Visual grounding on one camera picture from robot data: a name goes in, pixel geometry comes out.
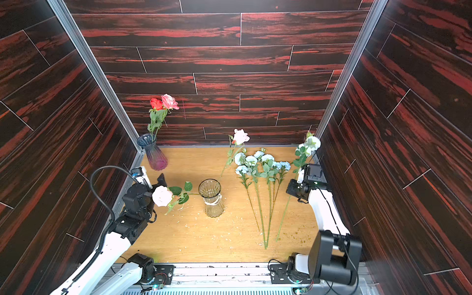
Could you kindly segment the small light blue flower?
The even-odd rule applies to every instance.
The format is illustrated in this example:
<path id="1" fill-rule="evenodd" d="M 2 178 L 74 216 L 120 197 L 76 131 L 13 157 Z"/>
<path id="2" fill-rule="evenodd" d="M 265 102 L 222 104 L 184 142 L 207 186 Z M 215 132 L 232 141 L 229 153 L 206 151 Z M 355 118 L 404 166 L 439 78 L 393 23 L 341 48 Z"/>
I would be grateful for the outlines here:
<path id="1" fill-rule="evenodd" d="M 265 238 L 265 248 L 269 247 L 270 231 L 272 227 L 272 219 L 274 208 L 279 194 L 281 183 L 284 181 L 286 174 L 290 171 L 290 163 L 269 161 L 272 164 L 267 173 L 267 186 L 269 190 L 269 225 L 267 237 Z"/>

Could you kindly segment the blue purple glass vase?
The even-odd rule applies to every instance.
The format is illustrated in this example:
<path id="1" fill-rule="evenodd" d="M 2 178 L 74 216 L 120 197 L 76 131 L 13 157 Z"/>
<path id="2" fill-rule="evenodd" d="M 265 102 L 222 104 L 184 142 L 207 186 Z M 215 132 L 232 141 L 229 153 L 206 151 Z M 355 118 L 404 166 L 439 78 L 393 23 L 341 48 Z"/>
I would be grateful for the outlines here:
<path id="1" fill-rule="evenodd" d="M 145 150 L 150 167 L 155 171 L 164 170 L 168 161 L 164 153 L 157 146 L 156 139 L 149 133 L 137 139 L 138 145 Z"/>

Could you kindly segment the light blue flower bunch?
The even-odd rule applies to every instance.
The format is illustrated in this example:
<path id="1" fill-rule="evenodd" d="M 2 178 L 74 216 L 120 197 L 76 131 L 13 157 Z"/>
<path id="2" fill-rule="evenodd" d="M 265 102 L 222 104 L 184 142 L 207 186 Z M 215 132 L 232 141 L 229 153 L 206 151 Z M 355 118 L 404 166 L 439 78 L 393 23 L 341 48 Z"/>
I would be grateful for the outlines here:
<path id="1" fill-rule="evenodd" d="M 307 132 L 305 140 L 295 150 L 295 160 L 290 163 L 294 167 L 294 174 L 298 174 L 300 169 L 307 164 L 313 157 L 313 154 L 321 147 L 321 141 L 311 132 Z"/>

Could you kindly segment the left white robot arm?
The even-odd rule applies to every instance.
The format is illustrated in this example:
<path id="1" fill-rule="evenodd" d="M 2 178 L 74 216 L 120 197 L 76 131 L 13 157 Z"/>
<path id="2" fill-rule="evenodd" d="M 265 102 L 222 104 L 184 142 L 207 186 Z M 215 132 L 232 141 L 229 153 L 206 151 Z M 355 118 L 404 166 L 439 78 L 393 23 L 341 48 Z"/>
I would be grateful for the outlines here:
<path id="1" fill-rule="evenodd" d="M 167 188 L 164 174 L 156 184 L 142 173 L 138 182 L 123 196 L 124 209 L 105 228 L 98 247 L 53 295 L 119 295 L 132 285 L 163 285 L 168 276 L 158 273 L 154 260 L 143 254 L 134 254 L 107 281 L 100 280 L 139 238 L 147 226 L 156 221 L 152 193 L 159 187 Z"/>

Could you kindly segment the white flower stem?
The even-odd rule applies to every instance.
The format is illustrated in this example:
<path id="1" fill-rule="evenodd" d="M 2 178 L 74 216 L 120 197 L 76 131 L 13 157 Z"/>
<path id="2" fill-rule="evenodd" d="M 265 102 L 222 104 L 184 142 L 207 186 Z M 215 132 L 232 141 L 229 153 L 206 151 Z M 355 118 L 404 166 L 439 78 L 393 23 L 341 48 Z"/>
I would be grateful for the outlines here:
<path id="1" fill-rule="evenodd" d="M 262 192 L 262 183 L 267 178 L 267 173 L 272 164 L 267 164 L 269 161 L 274 161 L 274 157 L 268 153 L 264 148 L 250 154 L 246 148 L 243 148 L 234 157 L 235 163 L 238 166 L 245 165 L 249 168 L 249 181 L 252 184 L 249 186 L 249 192 L 256 212 L 256 217 L 259 222 L 260 234 L 262 235 L 262 245 L 265 248 L 265 241 L 267 237 L 268 223 L 264 209 L 264 197 Z"/>

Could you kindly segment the short pale pink rose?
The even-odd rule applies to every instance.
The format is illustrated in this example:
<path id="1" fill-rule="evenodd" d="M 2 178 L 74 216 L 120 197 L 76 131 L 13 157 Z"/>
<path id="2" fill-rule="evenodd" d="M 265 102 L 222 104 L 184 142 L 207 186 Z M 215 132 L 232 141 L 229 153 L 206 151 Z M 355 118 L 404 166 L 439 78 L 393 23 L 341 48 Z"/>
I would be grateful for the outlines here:
<path id="1" fill-rule="evenodd" d="M 152 192 L 151 199 L 156 206 L 166 207 L 165 215 L 168 215 L 176 205 L 183 205 L 190 199 L 190 196 L 193 195 L 192 189 L 193 184 L 189 181 L 185 182 L 182 188 L 179 186 L 169 188 L 158 186 Z"/>

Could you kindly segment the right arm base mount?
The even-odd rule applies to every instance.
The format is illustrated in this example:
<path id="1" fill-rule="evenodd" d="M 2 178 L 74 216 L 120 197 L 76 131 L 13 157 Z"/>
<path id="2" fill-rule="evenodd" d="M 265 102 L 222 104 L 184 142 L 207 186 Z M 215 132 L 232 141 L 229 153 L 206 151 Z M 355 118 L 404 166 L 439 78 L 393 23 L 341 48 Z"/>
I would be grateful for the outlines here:
<path id="1" fill-rule="evenodd" d="M 313 279 L 308 270 L 308 255 L 293 253 L 288 261 L 282 263 L 270 259 L 267 268 L 272 284 L 306 285 L 319 284 L 320 279 Z"/>

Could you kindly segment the clear glass vase with ribbon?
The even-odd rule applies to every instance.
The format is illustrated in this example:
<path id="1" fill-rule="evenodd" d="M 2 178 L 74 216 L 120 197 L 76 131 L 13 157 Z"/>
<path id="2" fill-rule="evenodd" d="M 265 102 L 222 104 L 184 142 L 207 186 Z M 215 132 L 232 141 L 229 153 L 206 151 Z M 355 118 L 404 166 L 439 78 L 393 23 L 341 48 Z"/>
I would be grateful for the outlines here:
<path id="1" fill-rule="evenodd" d="M 204 200 L 205 213 L 211 218 L 217 218 L 224 212 L 221 184 L 216 179 L 205 179 L 200 183 L 198 192 Z"/>

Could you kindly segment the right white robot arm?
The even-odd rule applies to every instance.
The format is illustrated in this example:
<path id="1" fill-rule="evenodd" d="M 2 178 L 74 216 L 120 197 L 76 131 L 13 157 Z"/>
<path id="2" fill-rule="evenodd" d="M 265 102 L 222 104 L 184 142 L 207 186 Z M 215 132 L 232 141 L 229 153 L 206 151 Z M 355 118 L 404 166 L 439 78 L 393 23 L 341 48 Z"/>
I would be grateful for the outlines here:
<path id="1" fill-rule="evenodd" d="M 289 257 L 287 276 L 296 283 L 325 280 L 352 286 L 358 283 L 363 246 L 342 222 L 322 174 L 320 165 L 306 164 L 286 190 L 297 201 L 311 206 L 319 229 L 309 254 L 294 253 Z"/>

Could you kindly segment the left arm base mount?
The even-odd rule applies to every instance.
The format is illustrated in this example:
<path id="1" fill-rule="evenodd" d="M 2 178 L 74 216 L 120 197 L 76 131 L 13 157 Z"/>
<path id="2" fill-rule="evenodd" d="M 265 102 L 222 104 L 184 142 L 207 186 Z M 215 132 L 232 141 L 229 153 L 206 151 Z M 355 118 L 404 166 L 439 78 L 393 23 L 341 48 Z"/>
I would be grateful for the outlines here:
<path id="1" fill-rule="evenodd" d="M 131 256 L 127 262 L 137 264 L 141 270 L 138 285 L 170 285 L 172 283 L 174 265 L 156 264 L 153 258 L 140 253 Z"/>

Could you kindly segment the small light blue sprig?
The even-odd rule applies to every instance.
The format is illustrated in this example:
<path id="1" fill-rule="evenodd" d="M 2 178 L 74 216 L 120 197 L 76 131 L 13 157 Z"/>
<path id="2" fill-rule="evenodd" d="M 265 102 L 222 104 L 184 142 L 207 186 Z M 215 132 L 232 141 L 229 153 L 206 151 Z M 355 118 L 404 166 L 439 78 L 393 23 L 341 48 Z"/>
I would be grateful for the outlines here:
<path id="1" fill-rule="evenodd" d="M 240 165 L 236 168 L 236 173 L 238 174 L 239 178 L 241 179 L 241 183 L 245 187 L 245 190 L 246 190 L 247 196 L 248 196 L 248 200 L 250 202 L 251 210 L 253 212 L 253 216 L 254 216 L 254 219 L 256 221 L 256 226 L 258 228 L 258 231 L 260 231 L 259 222 L 257 220 L 256 212 L 254 210 L 254 206 L 253 206 L 252 199 L 251 199 L 250 192 L 249 192 L 249 186 L 252 184 L 252 182 L 250 182 L 249 178 L 248 178 L 250 176 L 249 168 L 245 165 Z"/>

